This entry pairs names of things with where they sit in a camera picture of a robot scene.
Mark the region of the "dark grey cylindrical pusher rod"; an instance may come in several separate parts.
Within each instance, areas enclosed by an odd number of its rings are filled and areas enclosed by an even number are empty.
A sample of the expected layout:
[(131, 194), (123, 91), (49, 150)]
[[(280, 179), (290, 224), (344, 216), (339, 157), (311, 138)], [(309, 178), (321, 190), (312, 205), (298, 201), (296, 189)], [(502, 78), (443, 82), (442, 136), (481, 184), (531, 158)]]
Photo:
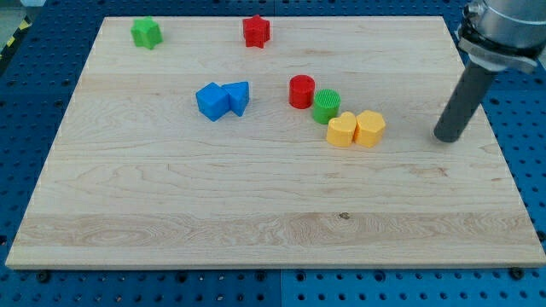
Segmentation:
[(461, 137), (496, 75), (497, 72), (468, 61), (433, 129), (439, 141), (452, 143)]

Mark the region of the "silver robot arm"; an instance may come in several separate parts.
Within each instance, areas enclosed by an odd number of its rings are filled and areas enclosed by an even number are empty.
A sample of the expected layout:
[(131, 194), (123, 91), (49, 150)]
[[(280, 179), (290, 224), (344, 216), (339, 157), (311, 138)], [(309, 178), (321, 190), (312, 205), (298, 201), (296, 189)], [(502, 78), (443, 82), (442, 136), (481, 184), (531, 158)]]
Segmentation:
[(471, 1), (464, 7), (456, 37), (468, 63), (433, 129), (441, 142), (460, 138), (498, 73), (508, 68), (531, 73), (537, 68), (545, 49), (545, 2)]

